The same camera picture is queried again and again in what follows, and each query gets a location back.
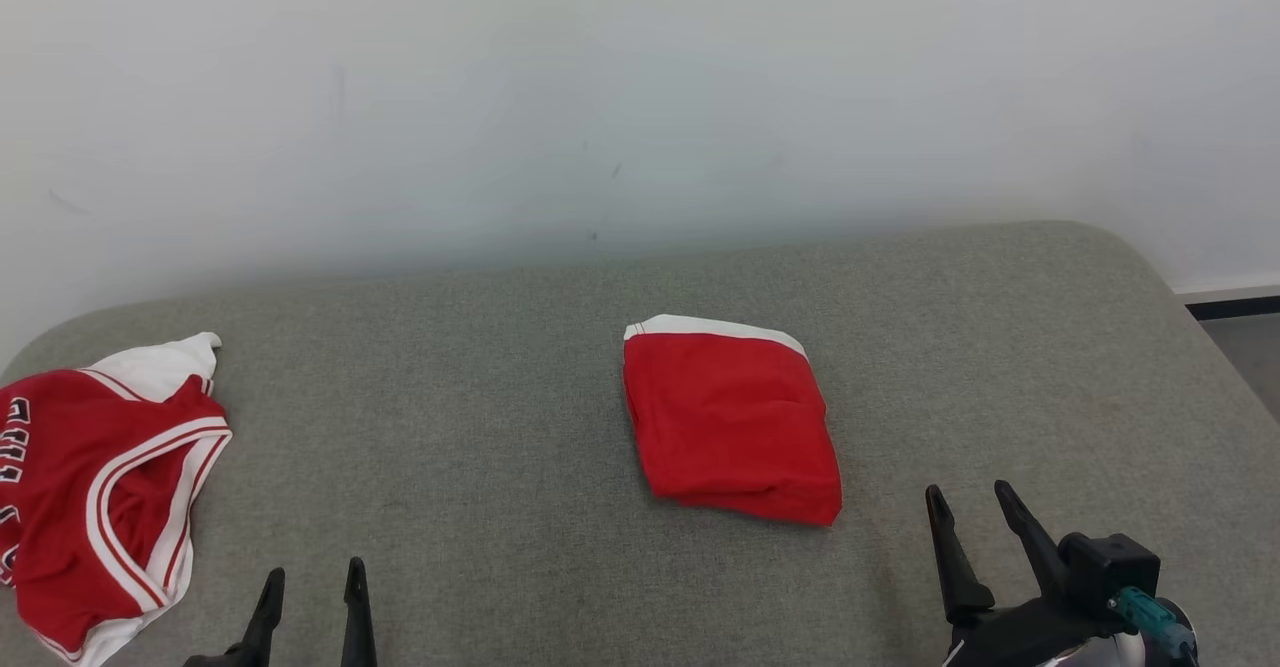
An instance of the red jersey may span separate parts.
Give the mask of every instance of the red jersey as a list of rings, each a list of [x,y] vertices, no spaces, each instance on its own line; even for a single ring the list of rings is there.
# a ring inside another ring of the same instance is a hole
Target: red jersey
[[[0,583],[67,662],[97,667],[173,607],[188,512],[230,439],[205,333],[0,390]]]

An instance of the folded red cloth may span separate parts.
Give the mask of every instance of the folded red cloth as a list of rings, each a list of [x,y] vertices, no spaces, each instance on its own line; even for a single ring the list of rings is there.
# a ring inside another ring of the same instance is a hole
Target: folded red cloth
[[[631,325],[622,339],[627,407],[654,495],[769,520],[836,520],[827,403],[799,342],[676,315]]]

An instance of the gray floor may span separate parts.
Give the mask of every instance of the gray floor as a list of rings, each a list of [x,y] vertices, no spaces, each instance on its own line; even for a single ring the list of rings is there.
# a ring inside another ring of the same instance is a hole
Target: gray floor
[[[1210,320],[1201,325],[1280,420],[1280,315]]]

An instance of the white wall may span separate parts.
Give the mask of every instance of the white wall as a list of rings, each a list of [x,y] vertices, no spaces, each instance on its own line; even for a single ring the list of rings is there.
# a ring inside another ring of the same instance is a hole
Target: white wall
[[[1277,76],[1280,0],[0,0],[0,361],[201,285],[1015,218],[1280,284]]]

